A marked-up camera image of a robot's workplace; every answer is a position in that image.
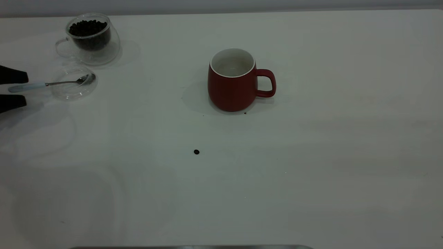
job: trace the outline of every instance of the white table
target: white table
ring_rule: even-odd
[[[68,20],[0,19],[0,64],[50,81]],[[442,248],[443,12],[111,20],[122,53],[92,95],[0,115],[1,248]],[[226,47],[274,72],[273,98],[210,104]]]

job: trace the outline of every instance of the coffee bean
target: coffee bean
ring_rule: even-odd
[[[97,20],[81,21],[74,23],[69,28],[69,33],[74,36],[89,36],[101,32],[108,25],[107,22],[100,22]],[[105,32],[90,38],[73,38],[75,44],[86,51],[98,51],[103,49],[111,40],[111,31],[108,29]]]

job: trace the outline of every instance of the spoon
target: spoon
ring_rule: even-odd
[[[35,83],[35,84],[27,84],[27,85],[22,85],[22,86],[11,86],[8,88],[8,91],[10,93],[18,93],[18,92],[23,92],[23,91],[28,91],[28,90],[33,90],[33,89],[38,89],[38,88],[44,88],[47,86],[54,86],[54,85],[60,85],[60,84],[65,84],[65,83],[77,83],[77,84],[90,84],[92,82],[94,82],[95,80],[95,74],[91,74],[91,76],[89,76],[89,74],[81,76],[78,80],[76,81],[62,81],[62,82],[53,82],[53,83]]]

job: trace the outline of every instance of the glass mug handle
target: glass mug handle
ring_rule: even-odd
[[[64,57],[64,58],[75,58],[74,53],[73,53],[71,50],[68,50],[68,51],[66,51],[66,52],[63,52],[63,51],[60,51],[60,49],[59,49],[59,45],[60,45],[61,43],[67,42],[67,41],[69,41],[69,38],[68,38],[68,37],[65,37],[65,38],[63,38],[63,39],[58,40],[58,41],[55,43],[55,51],[57,52],[58,55],[60,55],[60,56],[62,56],[62,57]]]

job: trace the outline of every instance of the spoon handle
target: spoon handle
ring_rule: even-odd
[[[53,82],[53,83],[33,83],[33,84],[26,84],[21,86],[11,86],[8,88],[8,91],[10,93],[18,93],[18,92],[24,92],[28,90],[43,88],[46,86],[55,86],[65,83],[77,83],[77,81],[62,81],[62,82]]]
[[[18,92],[23,92],[23,91],[28,91],[28,90],[33,90],[33,89],[38,89],[38,88],[43,88],[46,87],[46,83],[35,83],[35,84],[26,84],[26,85],[21,85],[21,86],[11,86],[8,88],[8,91],[10,93],[18,93]]]

